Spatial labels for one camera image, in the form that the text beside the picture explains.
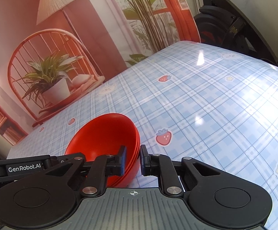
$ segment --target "metal pivot screw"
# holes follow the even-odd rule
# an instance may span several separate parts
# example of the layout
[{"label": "metal pivot screw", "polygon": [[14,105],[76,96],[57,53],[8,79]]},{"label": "metal pivot screw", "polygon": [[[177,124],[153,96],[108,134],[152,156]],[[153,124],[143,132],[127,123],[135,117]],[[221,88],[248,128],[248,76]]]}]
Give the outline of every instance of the metal pivot screw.
[{"label": "metal pivot screw", "polygon": [[181,193],[182,190],[179,187],[172,186],[172,187],[168,187],[166,191],[170,194],[179,194]]},{"label": "metal pivot screw", "polygon": [[98,191],[95,187],[85,187],[83,188],[83,193],[85,194],[95,194]]}]

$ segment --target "tall green plant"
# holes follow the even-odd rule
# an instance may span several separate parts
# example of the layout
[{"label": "tall green plant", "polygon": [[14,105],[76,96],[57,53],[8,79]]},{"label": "tall green plant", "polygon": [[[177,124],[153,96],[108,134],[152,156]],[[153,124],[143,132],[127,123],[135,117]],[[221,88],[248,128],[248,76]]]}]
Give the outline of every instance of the tall green plant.
[{"label": "tall green plant", "polygon": [[75,69],[72,64],[81,58],[83,56],[69,57],[68,54],[63,55],[61,52],[56,52],[45,60],[28,61],[27,65],[33,72],[27,73],[17,80],[23,80],[25,84],[30,85],[22,98],[29,96],[28,99],[31,99],[33,97],[37,102],[42,93],[53,87],[62,78],[68,78],[66,73]]},{"label": "tall green plant", "polygon": [[161,16],[153,13],[152,4],[156,0],[126,0],[129,8],[124,9],[124,15],[128,20],[140,20],[151,46],[156,53],[169,45],[165,24]]}]

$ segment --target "crosshair marking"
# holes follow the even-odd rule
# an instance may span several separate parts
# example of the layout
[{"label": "crosshair marking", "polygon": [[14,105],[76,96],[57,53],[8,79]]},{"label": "crosshair marking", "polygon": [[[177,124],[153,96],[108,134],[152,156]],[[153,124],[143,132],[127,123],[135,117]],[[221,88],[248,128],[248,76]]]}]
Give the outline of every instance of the crosshair marking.
[{"label": "crosshair marking", "polygon": [[135,195],[140,194],[140,193],[138,193],[137,191],[134,190],[134,191],[130,192],[129,194],[135,196]]}]

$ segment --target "table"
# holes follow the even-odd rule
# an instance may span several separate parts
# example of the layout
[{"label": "table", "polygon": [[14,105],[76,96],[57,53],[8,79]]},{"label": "table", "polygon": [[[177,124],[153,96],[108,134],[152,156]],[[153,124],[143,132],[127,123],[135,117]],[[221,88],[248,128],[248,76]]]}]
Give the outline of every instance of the table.
[{"label": "table", "polygon": [[[74,134],[105,113],[128,116],[149,153],[173,160],[190,156],[265,188],[273,200],[266,227],[278,229],[277,67],[218,47],[178,42],[46,121],[8,158],[63,155]],[[163,129],[172,138],[159,144],[156,134]],[[151,186],[157,186],[156,178],[140,172],[130,184]]]}]

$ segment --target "wooden cabinet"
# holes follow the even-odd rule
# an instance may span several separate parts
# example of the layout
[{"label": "wooden cabinet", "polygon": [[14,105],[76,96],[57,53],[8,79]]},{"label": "wooden cabinet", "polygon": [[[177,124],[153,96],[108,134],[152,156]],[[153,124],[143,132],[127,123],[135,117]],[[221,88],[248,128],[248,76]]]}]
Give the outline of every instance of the wooden cabinet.
[{"label": "wooden cabinet", "polygon": [[15,145],[22,138],[27,136],[19,125],[14,122],[1,108],[0,108],[0,135],[3,136],[9,143]]}]

